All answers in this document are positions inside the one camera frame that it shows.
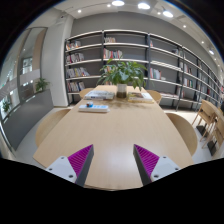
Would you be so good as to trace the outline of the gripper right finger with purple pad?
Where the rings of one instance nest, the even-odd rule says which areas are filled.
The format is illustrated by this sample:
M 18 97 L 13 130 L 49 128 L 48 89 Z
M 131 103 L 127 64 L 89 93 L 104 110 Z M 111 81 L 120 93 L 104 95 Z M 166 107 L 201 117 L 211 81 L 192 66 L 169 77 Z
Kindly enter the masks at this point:
M 180 170 L 167 156 L 158 156 L 153 152 L 135 144 L 133 155 L 143 185 L 148 185 Z

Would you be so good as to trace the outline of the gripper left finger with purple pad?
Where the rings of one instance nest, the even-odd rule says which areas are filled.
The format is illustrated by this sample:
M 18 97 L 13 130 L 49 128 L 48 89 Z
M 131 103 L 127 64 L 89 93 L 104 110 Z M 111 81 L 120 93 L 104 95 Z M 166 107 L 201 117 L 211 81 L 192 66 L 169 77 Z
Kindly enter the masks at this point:
M 93 145 L 89 145 L 68 157 L 60 156 L 46 168 L 46 171 L 79 186 L 83 186 L 85 184 L 93 156 L 94 147 Z

